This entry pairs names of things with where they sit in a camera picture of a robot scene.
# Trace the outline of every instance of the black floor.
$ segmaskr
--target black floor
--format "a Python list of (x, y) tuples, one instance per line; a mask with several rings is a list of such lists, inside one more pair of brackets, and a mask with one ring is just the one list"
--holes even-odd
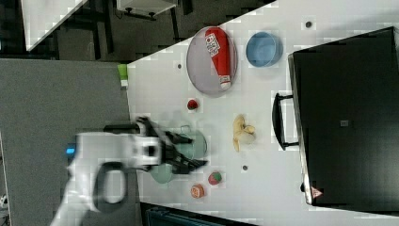
[[(113, 53), (107, 53), (104, 23), (99, 23), (99, 40), (102, 61), (135, 61), (178, 41), (195, 35), (204, 26), (223, 24), (273, 0), (192, 0), (191, 13), (184, 15), (184, 1), (175, 8), (175, 29), (170, 10), (155, 16), (156, 21), (122, 16), (110, 7), (110, 21), (114, 43)], [(66, 29), (61, 26), (53, 36), (46, 39), (32, 53), (24, 50), (24, 27), (18, 1), (0, 1), (0, 41), (3, 42), (0, 57), (31, 55), (61, 60), (96, 60), (93, 32)], [(55, 53), (55, 41), (58, 51)]]

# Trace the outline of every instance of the gray floor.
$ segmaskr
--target gray floor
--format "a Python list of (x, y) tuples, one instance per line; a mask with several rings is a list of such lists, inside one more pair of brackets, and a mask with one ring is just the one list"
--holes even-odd
[[(179, 38), (189, 38), (204, 26), (225, 23), (264, 5), (261, 0), (193, 0), (194, 11), (185, 16), (179, 5), (176, 7)], [(118, 19), (115, 12), (112, 13), (114, 53), (106, 53), (104, 25), (99, 24), (103, 61), (135, 61), (175, 43), (169, 10), (157, 15), (155, 22), (126, 16)], [(95, 60), (90, 31), (57, 32), (61, 60)]]

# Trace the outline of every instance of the green object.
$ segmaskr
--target green object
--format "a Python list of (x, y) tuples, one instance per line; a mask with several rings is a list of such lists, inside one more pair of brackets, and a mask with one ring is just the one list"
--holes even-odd
[(166, 184), (173, 178), (172, 166), (170, 164), (162, 164), (152, 167), (150, 174), (157, 183)]
[(219, 172), (214, 172), (212, 173), (215, 180), (217, 180), (218, 182), (220, 182), (222, 180), (222, 175)]
[(118, 65), (118, 72), (120, 72), (120, 80), (127, 80), (127, 64)]

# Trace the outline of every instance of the white table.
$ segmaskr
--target white table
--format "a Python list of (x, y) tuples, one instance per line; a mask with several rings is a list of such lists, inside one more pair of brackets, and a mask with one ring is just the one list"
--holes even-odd
[[(307, 21), (313, 27), (306, 28)], [(221, 26), (233, 37), (239, 65), (235, 84), (216, 99), (199, 93), (188, 79), (185, 56), (190, 40), (129, 64), (131, 119), (144, 114), (168, 128), (190, 123), (206, 136), (210, 147), (207, 167), (177, 175), (167, 185), (158, 185), (149, 173), (138, 171), (140, 200), (257, 225), (398, 225), (399, 218), (307, 205), (299, 190), (299, 152), (296, 147), (286, 152), (279, 147), (271, 122), (276, 92), (291, 90), (289, 54), (396, 24), (399, 2), (394, 0), (279, 0), (259, 8)], [(254, 68), (245, 57), (249, 38), (262, 30), (281, 37), (284, 44), (281, 60), (271, 68)], [(189, 98), (199, 99), (198, 113), (187, 112)], [(295, 141), (293, 103), (285, 103), (287, 141)], [(232, 122), (239, 113), (256, 127), (257, 140), (237, 153), (231, 140)], [(213, 170), (220, 170), (224, 177), (219, 186), (207, 183)], [(203, 199), (191, 198), (194, 183), (204, 185), (207, 195)]]
[(21, 0), (26, 51), (33, 50), (86, 2), (87, 0)]

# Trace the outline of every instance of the black cable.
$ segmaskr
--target black cable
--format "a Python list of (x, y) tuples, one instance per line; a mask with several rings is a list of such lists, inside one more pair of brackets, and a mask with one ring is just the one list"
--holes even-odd
[(120, 14), (120, 17), (117, 15), (117, 9), (114, 8), (114, 15), (118, 18), (118, 19), (122, 19), (123, 17), (123, 12)]

